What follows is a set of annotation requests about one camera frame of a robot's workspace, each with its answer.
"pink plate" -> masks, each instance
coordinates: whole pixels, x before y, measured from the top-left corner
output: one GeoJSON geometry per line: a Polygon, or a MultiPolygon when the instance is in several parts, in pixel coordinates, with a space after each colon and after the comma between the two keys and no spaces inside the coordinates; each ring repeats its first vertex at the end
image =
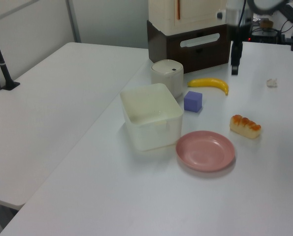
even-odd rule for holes
{"type": "Polygon", "coordinates": [[[195,131],[182,136],[176,151],[188,167],[203,172],[223,169],[235,158],[231,141],[210,131],[195,131]]]}

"purple block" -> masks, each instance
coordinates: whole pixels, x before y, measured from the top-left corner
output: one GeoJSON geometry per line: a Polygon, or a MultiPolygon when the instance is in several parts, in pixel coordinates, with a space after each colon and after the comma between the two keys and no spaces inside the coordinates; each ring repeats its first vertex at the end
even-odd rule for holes
{"type": "Polygon", "coordinates": [[[202,107],[202,93],[189,91],[184,97],[184,109],[198,112],[202,107]]]}

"white cup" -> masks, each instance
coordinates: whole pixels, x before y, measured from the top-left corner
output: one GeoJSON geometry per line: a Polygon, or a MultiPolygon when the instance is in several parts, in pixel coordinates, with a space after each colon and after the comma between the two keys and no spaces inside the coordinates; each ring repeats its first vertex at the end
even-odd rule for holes
{"type": "Polygon", "coordinates": [[[160,60],[151,68],[152,84],[164,84],[174,98],[182,94],[184,67],[175,60],[160,60]]]}

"toy bread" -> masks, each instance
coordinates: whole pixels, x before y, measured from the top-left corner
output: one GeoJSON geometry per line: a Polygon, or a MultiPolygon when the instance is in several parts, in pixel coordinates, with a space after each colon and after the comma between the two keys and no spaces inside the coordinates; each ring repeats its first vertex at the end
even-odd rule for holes
{"type": "Polygon", "coordinates": [[[234,115],[230,119],[229,127],[232,131],[250,139],[255,139],[261,133],[261,126],[241,115],[234,115]]]}

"banana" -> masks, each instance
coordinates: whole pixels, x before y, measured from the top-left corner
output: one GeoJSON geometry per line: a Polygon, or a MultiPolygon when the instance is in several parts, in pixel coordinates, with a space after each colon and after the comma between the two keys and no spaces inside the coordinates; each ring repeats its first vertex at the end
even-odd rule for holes
{"type": "Polygon", "coordinates": [[[217,87],[225,92],[225,95],[228,95],[228,84],[217,78],[202,78],[194,79],[188,82],[189,87],[203,87],[203,86],[212,86],[217,87]]]}

